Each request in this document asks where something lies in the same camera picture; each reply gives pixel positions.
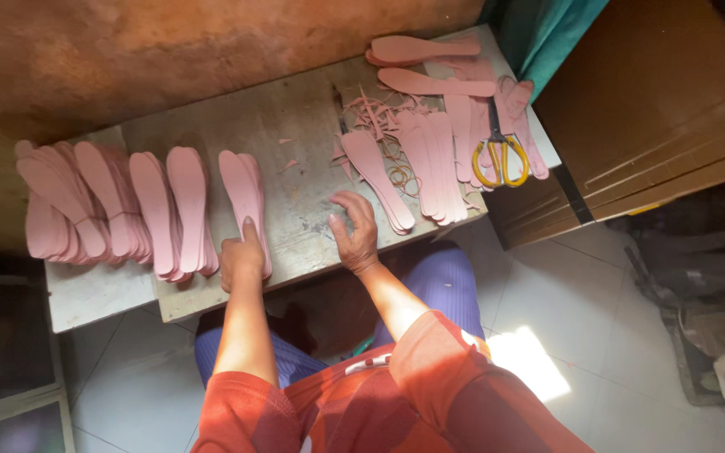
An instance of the worn table surface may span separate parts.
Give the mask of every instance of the worn table surface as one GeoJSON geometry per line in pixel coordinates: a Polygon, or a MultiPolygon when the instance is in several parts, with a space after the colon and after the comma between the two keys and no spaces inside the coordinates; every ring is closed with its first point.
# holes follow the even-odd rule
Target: worn table surface
{"type": "MultiPolygon", "coordinates": [[[[493,36],[487,27],[478,27],[476,32],[481,41],[486,41],[483,47],[488,53],[485,55],[491,57],[497,69],[504,58],[493,36]]],[[[326,224],[329,213],[343,212],[327,200],[336,190],[353,190],[371,201],[379,226],[378,246],[381,250],[442,234],[485,214],[485,211],[469,210],[466,221],[438,227],[421,217],[415,198],[403,195],[402,199],[417,223],[410,234],[399,236],[390,228],[383,208],[368,184],[352,183],[341,167],[329,165],[332,140],[339,131],[331,86],[334,83],[341,88],[345,102],[357,98],[360,87],[366,95],[384,99],[388,94],[377,87],[376,70],[362,57],[345,60],[138,118],[82,139],[124,143],[130,153],[150,151],[159,159],[165,159],[174,146],[198,150],[211,178],[209,220],[212,239],[218,247],[222,239],[238,236],[239,231],[222,185],[217,156],[225,149],[253,155],[263,174],[265,223],[273,265],[273,274],[265,288],[274,289],[339,266],[334,238],[326,224]],[[293,141],[279,144],[279,139],[293,141]],[[298,160],[299,164],[282,172],[290,159],[298,160]]],[[[439,105],[435,99],[431,102],[439,105]]],[[[398,105],[400,100],[394,97],[388,103],[398,105]]],[[[530,120],[536,140],[548,143],[535,115],[530,120]]],[[[353,119],[347,119],[347,123],[353,124],[353,119]]],[[[549,150],[552,152],[549,160],[549,152],[542,152],[545,162],[549,166],[560,163],[552,146],[549,150]]],[[[470,193],[467,200],[485,208],[480,193],[470,193]]],[[[104,263],[93,267],[47,263],[47,283],[52,292],[50,308],[55,332],[130,310],[152,302],[156,297],[166,322],[180,321],[208,310],[225,303],[229,297],[222,292],[217,275],[196,274],[191,281],[167,284],[156,281],[151,266],[133,262],[118,268],[104,263]]]]}

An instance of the stack of insoles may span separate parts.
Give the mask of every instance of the stack of insoles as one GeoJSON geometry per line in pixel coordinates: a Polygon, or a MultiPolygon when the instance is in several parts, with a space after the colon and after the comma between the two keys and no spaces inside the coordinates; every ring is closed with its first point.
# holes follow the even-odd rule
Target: stack of insoles
{"type": "Polygon", "coordinates": [[[23,140],[15,150],[30,187],[32,256],[75,264],[154,261],[159,280],[171,283],[219,269],[206,217],[206,169],[194,149],[173,148],[168,171],[149,152],[128,159],[86,142],[35,149],[23,140]]]}
{"type": "Polygon", "coordinates": [[[130,177],[153,245],[153,269],[161,281],[178,283],[192,274],[180,270],[182,226],[161,163],[150,152],[130,156],[130,177]]]}
{"type": "Polygon", "coordinates": [[[264,233],[264,188],[258,163],[250,154],[235,154],[227,150],[220,153],[219,159],[222,183],[226,186],[228,197],[231,199],[234,217],[237,220],[237,227],[243,241],[245,240],[243,232],[245,218],[250,216],[254,220],[256,233],[264,250],[263,278],[267,278],[273,272],[273,268],[270,262],[270,251],[267,248],[267,238],[264,233]]]}
{"type": "Polygon", "coordinates": [[[466,219],[466,203],[455,176],[453,131],[448,114],[417,115],[405,110],[396,119],[402,151],[421,181],[421,213],[438,225],[466,219]]]}
{"type": "Polygon", "coordinates": [[[106,210],[114,255],[139,263],[152,261],[150,235],[130,183],[127,156],[88,142],[76,144],[74,155],[80,174],[106,210]]]}
{"type": "Polygon", "coordinates": [[[193,148],[167,154],[167,176],[180,215],[180,271],[209,276],[220,268],[206,217],[206,168],[193,148]]]}
{"type": "MultiPolygon", "coordinates": [[[[396,91],[443,95],[446,112],[453,124],[458,180],[471,183],[474,187],[482,186],[473,177],[468,163],[477,143],[490,136],[489,97],[494,98],[497,106],[503,135],[516,136],[528,155],[533,175],[538,179],[546,179],[549,171],[533,140],[526,113],[533,82],[517,83],[510,76],[502,76],[497,80],[491,62],[487,58],[477,57],[479,53],[480,44],[474,34],[459,36],[445,43],[409,36],[385,36],[371,41],[366,58],[371,64],[382,68],[378,73],[379,79],[396,91]],[[455,78],[443,81],[396,68],[428,60],[452,68],[455,78]],[[464,132],[466,128],[469,128],[468,136],[464,132]]],[[[480,156],[479,163],[485,169],[486,178],[496,180],[497,175],[491,167],[488,153],[480,156]]]]}
{"type": "Polygon", "coordinates": [[[397,234],[408,234],[413,225],[416,224],[416,220],[396,192],[396,189],[394,189],[388,173],[385,172],[382,152],[379,150],[374,137],[367,130],[352,130],[348,134],[341,136],[340,141],[343,143],[343,149],[346,151],[351,163],[360,175],[368,181],[379,202],[382,203],[393,231],[397,234]]]}
{"type": "Polygon", "coordinates": [[[19,142],[16,154],[16,169],[31,190],[26,220],[31,253],[66,263],[121,261],[111,252],[105,212],[77,171],[72,147],[60,142],[35,149],[19,142]]]}

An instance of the pink insole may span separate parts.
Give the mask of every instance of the pink insole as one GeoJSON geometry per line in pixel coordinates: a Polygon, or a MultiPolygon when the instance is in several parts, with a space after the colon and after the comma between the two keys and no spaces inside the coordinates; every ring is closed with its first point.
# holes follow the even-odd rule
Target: pink insole
{"type": "Polygon", "coordinates": [[[219,165],[222,183],[231,199],[231,207],[234,209],[237,228],[243,241],[245,240],[243,232],[245,218],[250,216],[254,220],[256,233],[265,254],[263,278],[267,278],[273,272],[273,267],[264,230],[262,173],[259,171],[256,159],[250,154],[235,154],[225,150],[220,153],[219,165]]]}
{"type": "Polygon", "coordinates": [[[496,90],[493,81],[444,81],[402,68],[381,68],[377,77],[385,85],[407,94],[465,94],[487,98],[496,90]]]}

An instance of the person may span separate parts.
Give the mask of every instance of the person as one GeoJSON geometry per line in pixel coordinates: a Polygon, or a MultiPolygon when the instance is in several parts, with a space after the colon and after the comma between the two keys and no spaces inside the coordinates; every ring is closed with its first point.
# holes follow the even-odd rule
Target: person
{"type": "Polygon", "coordinates": [[[245,241],[222,243],[222,328],[197,335],[206,397],[193,452],[592,451],[519,378],[490,361],[475,279],[460,248],[434,252],[397,280],[378,260],[371,204],[330,199],[340,260],[368,290],[382,321],[372,349],[329,367],[268,331],[264,253],[245,219],[245,241]]]}

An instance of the pink foam scrap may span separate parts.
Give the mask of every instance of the pink foam scrap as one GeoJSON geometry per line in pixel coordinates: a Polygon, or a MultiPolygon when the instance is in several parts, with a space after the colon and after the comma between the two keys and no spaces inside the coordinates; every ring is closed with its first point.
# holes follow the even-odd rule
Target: pink foam scrap
{"type": "Polygon", "coordinates": [[[281,172],[283,172],[284,170],[287,170],[287,169],[289,169],[290,167],[292,167],[293,165],[297,165],[297,164],[298,164],[298,160],[295,160],[295,159],[293,159],[293,160],[290,160],[289,162],[287,162],[287,165],[285,165],[283,169],[279,170],[279,173],[281,173],[281,172]]]}
{"type": "Polygon", "coordinates": [[[357,184],[355,184],[355,179],[351,176],[351,162],[348,159],[346,159],[346,161],[342,162],[340,164],[340,166],[343,168],[343,171],[346,172],[346,176],[349,177],[351,184],[357,185],[357,184]]]}

